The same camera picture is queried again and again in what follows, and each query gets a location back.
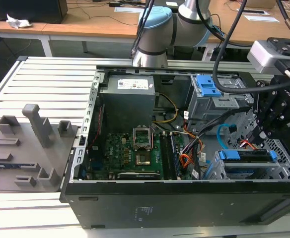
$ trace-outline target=motherboard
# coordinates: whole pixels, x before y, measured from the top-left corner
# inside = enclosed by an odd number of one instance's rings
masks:
[[[150,138],[146,133],[109,133],[103,143],[102,149],[90,153],[88,174],[93,180],[135,180],[142,176],[148,179],[164,179],[163,163],[166,160],[166,145],[161,146],[161,141],[166,136],[159,133],[151,133]],[[179,167],[179,153],[183,149],[181,135],[172,135],[174,150],[172,162]],[[135,147],[149,144],[150,148]],[[180,175],[180,169],[174,171],[175,176]]]

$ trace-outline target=crumpled paper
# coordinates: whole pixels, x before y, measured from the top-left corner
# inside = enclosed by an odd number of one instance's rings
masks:
[[[18,29],[19,27],[32,26],[28,20],[18,20],[18,19],[10,17],[8,14],[7,14],[6,22],[8,22],[8,24],[11,27],[16,28],[16,29]]]

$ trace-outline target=power supply label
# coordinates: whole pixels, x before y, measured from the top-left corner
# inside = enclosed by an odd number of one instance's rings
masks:
[[[118,89],[143,89],[148,90],[147,79],[124,79],[121,78],[117,83]]]

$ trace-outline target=black computer case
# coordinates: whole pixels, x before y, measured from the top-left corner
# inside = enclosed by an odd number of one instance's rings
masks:
[[[0,21],[8,14],[30,22],[61,23],[67,11],[67,0],[0,0]]]

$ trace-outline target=blue latch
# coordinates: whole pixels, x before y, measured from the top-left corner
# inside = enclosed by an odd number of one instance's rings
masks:
[[[222,160],[239,160],[240,155],[237,150],[221,150],[219,151],[220,159]]]
[[[278,161],[278,155],[276,154],[276,152],[275,152],[274,150],[271,150],[271,151],[270,151],[270,155],[271,155],[272,160],[273,160],[274,162],[277,162],[277,161]]]
[[[201,90],[203,97],[220,97],[221,92],[216,88],[214,81],[210,75],[197,75],[197,86]]]

